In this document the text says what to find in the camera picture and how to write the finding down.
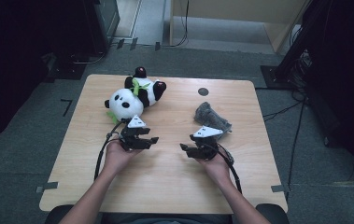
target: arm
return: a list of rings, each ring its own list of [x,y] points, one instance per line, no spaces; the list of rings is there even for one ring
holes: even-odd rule
[[[218,186],[240,224],[270,223],[234,186],[229,167],[220,155],[215,156],[211,161],[197,161],[204,166],[209,177]]]
[[[105,164],[100,175],[60,223],[94,223],[112,180],[141,151],[126,152],[119,141],[111,141],[106,146]]]

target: gray carpet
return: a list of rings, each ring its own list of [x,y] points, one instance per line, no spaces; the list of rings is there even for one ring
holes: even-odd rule
[[[138,65],[149,76],[250,80],[265,87],[260,65],[278,65],[281,56],[198,49],[112,47],[99,63],[89,64],[82,80],[41,83],[0,134],[0,223],[44,223],[35,187],[47,182],[78,97],[89,74],[132,74]],[[290,91],[257,90],[263,114],[296,103]],[[68,102],[73,103],[64,116]],[[323,145],[321,129],[309,105],[294,151],[301,106],[266,121],[283,185],[290,187],[290,223],[354,223],[354,157]]]

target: wooden table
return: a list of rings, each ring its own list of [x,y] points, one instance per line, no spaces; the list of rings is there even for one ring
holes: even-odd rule
[[[40,208],[74,204],[93,181],[98,152],[114,124],[104,100],[123,86],[126,76],[90,75],[69,124]],[[275,159],[264,127],[253,84],[242,80],[159,77],[166,82],[162,99],[140,117],[151,129],[143,138],[160,137],[156,145],[136,156],[111,184],[103,212],[231,214],[220,191],[202,166],[186,156],[179,143],[194,147],[189,138],[201,124],[193,120],[203,102],[233,125],[219,141],[234,156],[234,168],[245,197],[253,204],[275,203],[288,210],[279,186]],[[209,91],[207,96],[198,93]]]

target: cable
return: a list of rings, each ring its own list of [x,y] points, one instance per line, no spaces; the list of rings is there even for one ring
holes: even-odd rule
[[[226,152],[226,154],[228,154],[227,150],[223,146],[221,146],[220,144],[217,144],[217,145],[219,147],[221,147]],[[235,185],[237,186],[238,191],[240,191],[240,193],[242,194],[243,191],[241,190],[240,177],[238,177],[238,174],[237,174],[236,170],[234,169],[233,163],[231,162],[231,159],[229,158],[229,156],[225,157],[221,152],[219,152],[218,149],[210,146],[209,144],[203,143],[203,146],[209,147],[209,148],[211,148],[212,150],[216,151],[218,154],[221,155],[221,157],[225,160],[226,164],[229,166],[229,169],[232,171],[232,174],[233,174],[233,177],[234,177],[234,181],[235,181]]]
[[[301,33],[302,28],[303,28],[302,26],[299,27],[299,29],[295,32],[295,34],[293,34],[293,37],[292,37],[292,32],[290,32],[290,46],[293,44],[293,42],[295,42],[295,36]]]
[[[100,153],[99,153],[98,159],[97,159],[97,165],[95,166],[94,180],[98,177],[98,174],[99,174],[99,172],[100,172],[100,165],[101,165],[102,157],[103,157],[103,155],[104,155],[104,149],[105,149],[106,145],[107,145],[109,142],[115,141],[115,140],[119,140],[119,139],[112,139],[112,140],[109,140],[109,139],[110,139],[110,137],[112,136],[113,133],[117,133],[117,132],[116,132],[116,129],[117,129],[123,122],[124,122],[124,121],[119,121],[119,123],[116,124],[116,126],[112,129],[112,131],[106,135],[106,140],[105,140],[105,142],[104,142],[104,144],[103,144],[103,146],[102,146],[102,148],[101,148],[101,150],[100,150]]]
[[[300,99],[298,99],[298,98],[295,97],[294,93],[295,93],[296,91],[298,91],[299,93],[301,93],[301,94],[303,95],[303,97],[305,98],[305,92],[301,92],[301,91],[299,91],[299,90],[293,90],[293,91],[292,91],[292,95],[291,95],[292,98],[293,98],[293,100],[295,100],[295,101],[297,101],[297,102],[303,102],[304,99],[300,100]]]
[[[304,76],[311,65],[310,56],[306,50],[301,54],[300,58],[292,61],[292,67],[289,73],[289,83],[297,89],[303,89],[306,86]]]
[[[101,61],[101,59],[104,58],[104,56],[105,56],[105,53],[103,52],[103,53],[101,54],[100,58],[97,59],[97,60],[95,60],[95,61],[93,61],[93,62],[85,62],[85,63],[72,62],[72,63],[75,63],[75,64],[92,64],[92,63],[98,63],[99,61]]]
[[[172,48],[179,47],[183,43],[185,43],[186,40],[188,40],[188,42],[189,42],[189,39],[188,39],[188,15],[189,15],[189,0],[188,0],[187,5],[186,5],[185,23],[183,22],[183,18],[180,17],[180,19],[182,21],[182,26],[185,28],[185,34],[184,34],[184,36],[182,36],[182,39],[179,41],[179,43],[177,43],[176,45],[170,45],[168,47],[172,47]]]
[[[272,117],[269,118],[269,119],[273,119],[273,118],[275,118],[277,115],[283,114],[283,113],[287,112],[289,109],[291,109],[291,108],[293,108],[293,107],[295,107],[295,106],[301,104],[302,102],[303,102],[303,101],[298,102],[298,103],[296,103],[296,104],[294,104],[294,105],[291,105],[291,106],[289,106],[289,107],[287,107],[287,108],[284,108],[284,109],[282,109],[282,110],[280,110],[280,111],[278,111],[278,112],[276,112],[276,113],[272,113],[272,114],[268,114],[268,115],[263,115],[262,117],[263,117],[263,118],[266,118],[266,117],[272,116]]]
[[[300,112],[300,115],[299,115],[298,127],[296,129],[296,134],[295,134],[295,137],[293,139],[292,152],[291,152],[291,155],[290,155],[290,171],[289,171],[289,174],[288,174],[288,183],[287,183],[288,189],[290,189],[290,181],[292,179],[292,168],[293,168],[293,161],[294,161],[294,158],[295,158],[295,148],[296,148],[296,143],[297,143],[297,140],[298,140],[300,127],[301,127],[301,124],[302,124],[303,111],[304,111],[304,104],[302,104],[301,112]],[[290,192],[287,191],[287,195],[286,195],[287,202],[288,202],[288,198],[289,197],[290,197]]]

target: white floor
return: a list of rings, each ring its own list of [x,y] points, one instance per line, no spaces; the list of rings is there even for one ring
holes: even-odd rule
[[[115,36],[119,38],[132,38],[135,23],[138,18],[141,0],[117,0],[120,22]]]
[[[125,3],[120,6],[120,21],[123,21],[123,15],[129,15],[130,17],[132,15],[132,13],[124,12],[124,10],[128,10]],[[115,39],[124,38],[128,43],[133,38],[138,38],[137,44],[155,45],[156,42],[160,42],[162,46],[170,46],[170,20],[170,0],[142,0],[134,27],[132,27],[132,35],[116,36]],[[182,22],[185,18],[174,17],[173,20],[173,44],[175,45],[180,42],[185,34],[184,22]],[[292,33],[294,34],[297,29],[299,29],[299,26],[296,26]],[[285,55],[288,51],[289,40],[286,42],[279,54]],[[274,54],[263,24],[252,21],[188,18],[188,39],[179,48]]]

